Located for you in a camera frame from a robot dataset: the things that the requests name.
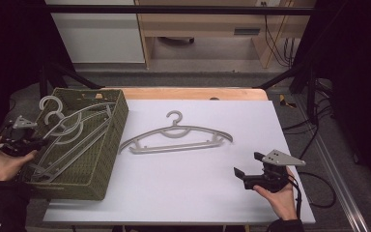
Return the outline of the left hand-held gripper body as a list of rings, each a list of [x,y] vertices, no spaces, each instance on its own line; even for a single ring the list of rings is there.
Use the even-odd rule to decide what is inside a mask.
[[[22,157],[33,150],[33,135],[38,124],[22,115],[11,120],[1,132],[1,150],[12,157]]]

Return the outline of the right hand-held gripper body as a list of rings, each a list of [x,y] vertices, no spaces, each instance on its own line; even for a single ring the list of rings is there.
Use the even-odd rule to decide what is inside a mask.
[[[270,192],[278,192],[289,183],[287,166],[305,166],[306,162],[287,155],[278,150],[269,152],[263,160],[263,173],[261,175],[245,175],[243,185],[245,189],[260,186]]]

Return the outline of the grey plastic clothes hanger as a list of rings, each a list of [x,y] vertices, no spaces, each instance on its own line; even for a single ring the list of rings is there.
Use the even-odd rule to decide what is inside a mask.
[[[62,100],[55,96],[46,96],[43,97],[39,103],[40,110],[42,111],[42,117],[44,118],[48,113],[52,112],[61,112],[66,116],[71,115],[74,112],[79,110],[92,110],[92,111],[100,111],[102,109],[108,109],[111,111],[111,121],[112,121],[112,113],[113,110],[116,108],[116,102],[114,101],[104,101],[104,100],[95,100],[85,103],[83,99],[79,99],[79,103],[73,103],[71,105],[71,109],[67,109],[67,104],[62,102]],[[42,136],[49,131],[49,126],[47,126],[43,122],[46,130],[42,131]]]
[[[41,159],[30,164],[32,182],[50,183],[79,160],[106,133],[111,111],[79,110],[69,116],[61,112],[48,113],[43,118],[49,126],[44,138],[49,140]]]
[[[149,130],[147,132],[136,135],[135,137],[123,142],[119,147],[119,152],[122,152],[124,149],[128,148],[133,154],[136,155],[170,153],[187,150],[209,149],[221,146],[225,140],[228,140],[229,142],[234,141],[234,138],[230,133],[222,130],[215,130],[198,126],[182,126],[180,122],[183,120],[183,113],[179,110],[169,111],[166,114],[166,117],[169,118],[171,115],[176,115],[177,118],[172,120],[172,124],[169,127]],[[159,145],[152,147],[142,146],[140,144],[141,139],[148,138],[156,134],[170,139],[180,139],[189,135],[193,131],[210,134],[212,138],[206,141],[193,143]]]

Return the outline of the green woven basket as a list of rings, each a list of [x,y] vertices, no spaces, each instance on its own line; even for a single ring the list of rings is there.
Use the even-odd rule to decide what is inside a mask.
[[[53,182],[42,183],[30,180],[33,169],[43,154],[44,147],[33,161],[25,167],[22,179],[33,188],[33,196],[46,199],[102,200],[106,194],[114,162],[118,153],[121,137],[128,118],[128,104],[124,92],[120,89],[78,90],[57,88],[49,96],[55,96],[71,109],[73,103],[83,99],[85,103],[95,100],[115,102],[112,121],[106,134],[80,159],[69,167]],[[43,138],[46,131],[42,111],[37,119],[37,133]]]

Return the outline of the person's left hand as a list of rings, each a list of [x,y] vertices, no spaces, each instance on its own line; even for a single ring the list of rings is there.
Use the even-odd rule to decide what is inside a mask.
[[[38,153],[37,150],[33,150],[23,157],[12,157],[0,150],[0,181],[12,180],[21,168],[33,160]]]

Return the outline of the person's right hand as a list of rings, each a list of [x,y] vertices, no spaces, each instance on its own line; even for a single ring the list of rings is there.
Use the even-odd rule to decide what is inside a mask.
[[[270,203],[279,218],[283,220],[298,219],[291,183],[288,183],[278,192],[270,192],[260,186],[254,186],[253,189]]]

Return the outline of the white table board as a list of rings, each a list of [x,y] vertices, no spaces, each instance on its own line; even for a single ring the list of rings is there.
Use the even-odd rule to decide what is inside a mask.
[[[253,155],[289,150],[271,101],[128,101],[123,138],[180,122],[226,131],[216,148],[116,158],[102,201],[53,200],[44,221],[67,224],[258,224],[275,220],[269,203],[234,171],[259,175]]]

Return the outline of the yellow and black tape piece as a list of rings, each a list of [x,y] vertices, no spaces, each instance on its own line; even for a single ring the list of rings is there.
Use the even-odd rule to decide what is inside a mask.
[[[287,102],[284,95],[279,95],[279,103],[281,106],[297,108],[297,105],[295,103]]]

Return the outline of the wooden table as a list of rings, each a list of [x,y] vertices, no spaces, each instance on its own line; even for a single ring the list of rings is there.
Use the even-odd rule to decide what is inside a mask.
[[[267,101],[267,93],[252,88],[121,87],[127,100]]]

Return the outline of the black curtain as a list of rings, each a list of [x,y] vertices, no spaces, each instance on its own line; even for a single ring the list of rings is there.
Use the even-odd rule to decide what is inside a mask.
[[[345,136],[371,170],[371,0],[316,0],[315,8],[329,14],[310,17],[297,60],[301,61],[328,21],[336,16],[330,42],[314,71],[332,82],[333,105]]]
[[[0,0],[0,127],[12,93],[39,81],[43,66],[72,70],[45,0]]]

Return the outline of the white cabinet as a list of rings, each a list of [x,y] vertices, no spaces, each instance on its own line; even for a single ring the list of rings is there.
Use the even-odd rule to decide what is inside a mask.
[[[52,14],[71,60],[144,63],[136,14]]]

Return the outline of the light wooden desk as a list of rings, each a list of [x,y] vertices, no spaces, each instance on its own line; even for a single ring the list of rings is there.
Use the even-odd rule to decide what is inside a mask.
[[[227,7],[305,7],[316,0],[134,0],[137,6],[227,6]],[[283,39],[299,40],[306,28],[307,15],[247,14],[140,14],[140,31],[146,39],[249,37],[263,68],[271,65],[276,46]],[[235,36],[235,28],[260,28],[258,36]]]

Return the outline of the aluminium rail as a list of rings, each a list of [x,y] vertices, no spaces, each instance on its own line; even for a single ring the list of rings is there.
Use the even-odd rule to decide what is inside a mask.
[[[345,182],[345,179],[339,172],[338,167],[334,163],[333,158],[328,151],[328,147],[322,136],[317,132],[313,132],[314,142],[317,149],[317,154],[320,157],[321,163],[328,174],[328,178],[336,192],[337,199],[344,211],[344,214],[350,223],[354,232],[370,232],[368,225],[353,198],[350,189]]]

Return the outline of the black metal frame strut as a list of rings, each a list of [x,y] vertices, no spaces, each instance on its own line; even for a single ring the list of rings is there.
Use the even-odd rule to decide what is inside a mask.
[[[53,88],[67,88],[68,84],[66,83],[64,77],[71,77],[73,80],[83,84],[89,89],[100,89],[101,86],[86,79],[85,77],[79,75],[75,71],[64,68],[57,63],[45,63],[41,69],[39,75],[39,86],[40,86],[40,95],[41,98],[48,95],[48,85],[51,85]]]
[[[293,94],[300,93],[304,87],[307,87],[306,98],[306,116],[312,124],[317,123],[316,109],[315,109],[315,92],[316,92],[316,76],[313,72],[313,65],[309,62],[301,62],[292,67],[286,72],[279,74],[277,77],[266,81],[258,86],[258,89],[267,90],[273,85],[292,77],[293,80],[289,86],[289,91]]]

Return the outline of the black horizontal frame bar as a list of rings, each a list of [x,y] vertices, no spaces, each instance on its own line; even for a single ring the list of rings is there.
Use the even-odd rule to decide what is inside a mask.
[[[316,12],[314,8],[292,7],[47,5],[45,8],[62,14],[313,15]]]

